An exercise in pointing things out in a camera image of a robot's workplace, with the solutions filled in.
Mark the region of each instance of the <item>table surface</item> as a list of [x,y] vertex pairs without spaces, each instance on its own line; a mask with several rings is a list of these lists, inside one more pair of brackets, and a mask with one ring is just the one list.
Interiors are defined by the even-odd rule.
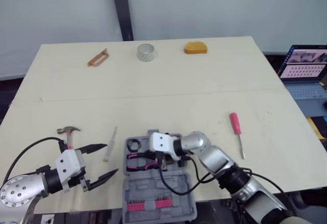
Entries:
[[[325,186],[324,149],[252,38],[203,39],[208,54],[198,56],[182,52],[187,41],[149,41],[158,50],[151,63],[133,55],[141,42],[43,45],[0,127],[0,175],[23,148],[57,136],[57,128],[79,127],[82,131],[74,132],[73,143],[80,147],[107,143],[118,126],[107,163],[102,161],[105,150],[84,156],[91,181],[120,169],[109,182],[90,192],[77,186],[53,194],[37,205],[36,213],[120,208],[124,141],[146,135],[148,129],[182,135],[202,131],[241,166],[267,176],[284,191]],[[97,68],[86,68],[105,47],[110,58]],[[230,125],[231,112],[239,115],[245,160]],[[53,167],[59,154],[55,141],[40,144],[21,158],[12,175],[45,164]],[[206,174],[196,161],[200,175]],[[186,170],[195,184],[192,164]],[[229,197],[216,182],[200,185],[194,195],[197,201]]]
[[[202,39],[207,54],[187,55],[188,40],[149,41],[155,59],[136,57],[143,41],[42,45],[14,102],[108,99],[283,88],[251,37]],[[86,63],[104,48],[101,66]]]

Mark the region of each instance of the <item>pliers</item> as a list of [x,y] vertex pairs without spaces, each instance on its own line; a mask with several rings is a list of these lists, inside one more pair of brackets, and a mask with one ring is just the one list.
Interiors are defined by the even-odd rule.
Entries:
[[[146,164],[144,166],[127,166],[126,171],[145,171],[148,169],[159,169],[158,162],[156,161],[155,153],[151,152],[149,150],[145,151],[144,153],[137,153],[137,154],[129,154],[126,156],[127,159],[136,159],[136,158],[146,158],[154,160],[154,162],[151,162],[149,164]],[[165,158],[162,161],[162,169],[165,170],[167,168],[167,163]]]

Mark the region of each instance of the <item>gray tool case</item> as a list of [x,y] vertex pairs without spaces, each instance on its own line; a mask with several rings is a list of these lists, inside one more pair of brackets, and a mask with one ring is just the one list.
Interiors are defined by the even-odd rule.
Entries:
[[[127,159],[127,155],[144,153],[149,149],[149,139],[153,132],[159,131],[150,130],[147,136],[130,137],[125,141],[124,172],[128,177],[124,180],[123,223],[152,224],[193,220],[197,217],[197,210],[192,192],[184,196],[172,193],[162,183],[158,169],[135,172],[126,169],[127,166],[140,167],[154,162],[146,158]],[[137,139],[141,145],[135,153],[127,148],[127,143],[132,139]],[[190,175],[184,171],[185,166],[186,162],[174,162],[167,164],[167,171],[162,172],[166,183],[178,192],[185,192],[192,187]],[[166,201],[171,207],[160,206],[160,203],[167,203]],[[144,210],[136,208],[131,211],[131,207],[139,206]]]

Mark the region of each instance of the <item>screwdriver shaft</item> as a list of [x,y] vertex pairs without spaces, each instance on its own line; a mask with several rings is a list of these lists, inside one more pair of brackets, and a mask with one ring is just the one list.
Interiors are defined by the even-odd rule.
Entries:
[[238,138],[239,138],[241,156],[242,156],[242,159],[245,159],[245,154],[244,154],[244,149],[243,149],[243,145],[242,145],[240,134],[238,134]]

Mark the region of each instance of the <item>floor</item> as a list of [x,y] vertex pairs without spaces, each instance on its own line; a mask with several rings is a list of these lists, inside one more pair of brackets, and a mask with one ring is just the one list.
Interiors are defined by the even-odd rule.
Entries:
[[[266,55],[274,70],[278,70],[285,56]],[[22,79],[0,81],[0,124],[2,123],[11,101],[14,99]],[[197,203],[198,217],[192,222],[180,223],[239,223],[237,212],[233,211],[230,200],[216,200]],[[327,223],[327,208],[309,206],[297,209],[298,215],[314,224]],[[122,210],[103,210],[98,212],[59,213],[49,223],[121,223]],[[40,223],[41,215],[35,216],[35,223]]]

